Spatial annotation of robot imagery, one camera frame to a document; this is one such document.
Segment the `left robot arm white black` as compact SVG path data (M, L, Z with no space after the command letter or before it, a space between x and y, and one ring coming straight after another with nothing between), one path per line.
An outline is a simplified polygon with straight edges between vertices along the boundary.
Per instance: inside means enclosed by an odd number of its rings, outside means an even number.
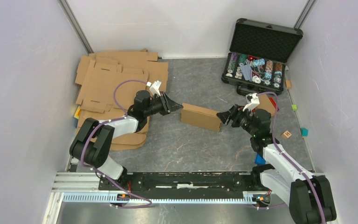
M151 115L165 116L182 108L183 105L171 100L165 92L151 95L146 90L138 91L126 115L102 121L87 118L76 134L69 154L110 178L110 184L116 190L123 190L128 184L127 170L110 157L112 140L141 131Z

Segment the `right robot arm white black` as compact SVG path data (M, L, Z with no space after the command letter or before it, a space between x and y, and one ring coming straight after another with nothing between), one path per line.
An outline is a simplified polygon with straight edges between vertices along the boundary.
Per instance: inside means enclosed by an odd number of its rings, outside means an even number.
M264 109L251 112L234 105L217 113L225 125L240 127L250 134L252 149L265 160L253 168L250 183L255 190L272 190L289 208L296 224L326 224L335 221L337 211L329 180L300 166L271 132L271 114Z

